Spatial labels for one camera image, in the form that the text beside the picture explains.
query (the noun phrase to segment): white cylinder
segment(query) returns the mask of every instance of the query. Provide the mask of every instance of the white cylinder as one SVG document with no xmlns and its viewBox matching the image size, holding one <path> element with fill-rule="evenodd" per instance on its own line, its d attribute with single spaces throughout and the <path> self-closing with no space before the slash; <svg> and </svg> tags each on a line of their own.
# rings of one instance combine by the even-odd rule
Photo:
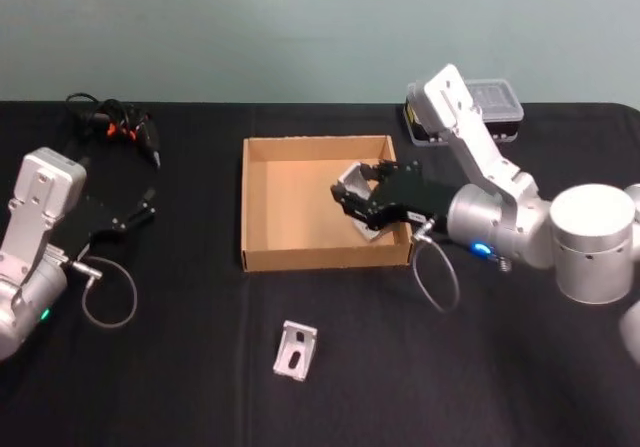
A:
<svg viewBox="0 0 640 447">
<path fill-rule="evenodd" d="M 558 195 L 549 215 L 560 290 L 588 304 L 624 297 L 633 282 L 631 198 L 608 185 L 580 185 Z"/>
</svg>

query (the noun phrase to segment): blue led light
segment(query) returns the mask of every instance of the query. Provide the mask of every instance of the blue led light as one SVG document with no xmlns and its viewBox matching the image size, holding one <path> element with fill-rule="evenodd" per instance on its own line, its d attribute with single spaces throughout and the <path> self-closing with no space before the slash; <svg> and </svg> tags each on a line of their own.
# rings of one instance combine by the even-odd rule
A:
<svg viewBox="0 0 640 447">
<path fill-rule="evenodd" d="M 471 252 L 480 257 L 489 257 L 493 253 L 491 251 L 491 247 L 487 244 L 483 244 L 482 242 L 475 242 L 471 244 Z"/>
</svg>

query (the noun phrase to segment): cable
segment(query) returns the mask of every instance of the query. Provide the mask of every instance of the cable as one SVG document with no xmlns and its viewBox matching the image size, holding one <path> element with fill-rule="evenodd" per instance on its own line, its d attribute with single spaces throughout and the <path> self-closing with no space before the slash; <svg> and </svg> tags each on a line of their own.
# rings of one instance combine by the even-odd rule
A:
<svg viewBox="0 0 640 447">
<path fill-rule="evenodd" d="M 440 257 L 442 257 L 445 265 L 449 269 L 449 272 L 451 273 L 451 280 L 453 281 L 453 302 L 451 303 L 451 306 L 446 309 L 442 307 L 438 302 L 436 302 L 436 300 L 431 296 L 427 288 L 422 283 L 422 280 L 420 280 L 420 275 L 418 274 L 417 259 L 420 252 L 422 252 L 422 249 L 424 249 L 424 247 L 427 245 L 432 245 L 436 249 L 436 251 L 440 254 Z M 416 278 L 418 286 L 420 287 L 420 289 L 422 289 L 425 297 L 429 300 L 429 302 L 431 302 L 431 304 L 436 308 L 438 312 L 440 312 L 441 314 L 448 314 L 455 310 L 455 308 L 458 306 L 458 303 L 460 302 L 460 282 L 458 281 L 458 275 L 456 274 L 456 270 L 453 268 L 449 257 L 437 242 L 434 242 L 431 239 L 429 239 L 428 241 L 418 242 L 416 250 L 413 254 L 413 258 L 411 259 L 411 269 L 413 270 L 413 275 Z"/>
<path fill-rule="evenodd" d="M 133 319 L 133 316 L 138 310 L 138 288 L 136 287 L 136 283 L 134 282 L 133 277 L 131 277 L 131 274 L 127 271 L 127 269 L 122 267 L 117 262 L 114 262 L 113 260 L 105 259 L 104 257 L 97 257 L 95 255 L 88 255 L 84 257 L 83 260 L 93 260 L 95 262 L 102 262 L 103 264 L 115 267 L 120 272 L 122 272 L 124 276 L 129 280 L 129 285 L 131 286 L 131 292 L 133 294 L 133 306 L 131 307 L 131 312 L 129 313 L 129 315 L 120 322 L 107 324 L 96 319 L 87 308 L 87 297 L 89 296 L 89 291 L 91 290 L 91 288 L 84 289 L 84 293 L 82 294 L 82 311 L 84 312 L 84 315 L 87 317 L 89 322 L 103 329 L 119 329 L 120 327 L 124 327 L 131 321 L 131 319 Z"/>
</svg>

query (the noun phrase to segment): table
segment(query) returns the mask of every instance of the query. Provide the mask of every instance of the table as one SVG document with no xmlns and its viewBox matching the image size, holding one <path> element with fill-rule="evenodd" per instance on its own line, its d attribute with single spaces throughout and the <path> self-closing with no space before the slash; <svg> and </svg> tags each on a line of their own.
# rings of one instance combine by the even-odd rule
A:
<svg viewBox="0 0 640 447">
<path fill-rule="evenodd" d="M 391 134 L 400 160 L 463 184 L 450 152 L 410 144 L 395 106 L 148 107 L 161 175 L 123 149 L 96 149 L 88 185 L 123 206 L 150 180 L 158 188 L 154 225 L 119 251 L 139 284 L 138 314 L 122 331 L 97 330 L 82 317 L 82 286 L 71 285 L 0 365 L 3 445 L 638 445 L 640 369 L 617 330 L 637 285 L 588 307 L 566 299 L 552 272 L 503 275 L 450 251 L 462 301 L 443 316 L 404 268 L 242 273 L 245 137 Z M 637 111 L 529 104 L 525 114 L 502 150 L 543 197 L 640 181 Z M 59 103 L 0 103 L 0 199 L 22 156 L 57 142 L 61 115 Z M 3 210 L 2 229 L 7 220 Z M 429 267 L 446 296 L 444 270 Z M 319 330 L 304 383 L 272 372 L 285 319 Z"/>
</svg>

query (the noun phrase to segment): cardboard box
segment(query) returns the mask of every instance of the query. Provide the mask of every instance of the cardboard box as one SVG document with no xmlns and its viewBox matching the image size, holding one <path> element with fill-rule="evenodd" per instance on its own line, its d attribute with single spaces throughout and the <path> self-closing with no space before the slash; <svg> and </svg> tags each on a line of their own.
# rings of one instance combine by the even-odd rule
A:
<svg viewBox="0 0 640 447">
<path fill-rule="evenodd" d="M 368 242 L 329 190 L 354 162 L 379 159 L 395 160 L 388 136 L 245 139 L 245 271 L 407 265 L 407 224 Z"/>
</svg>

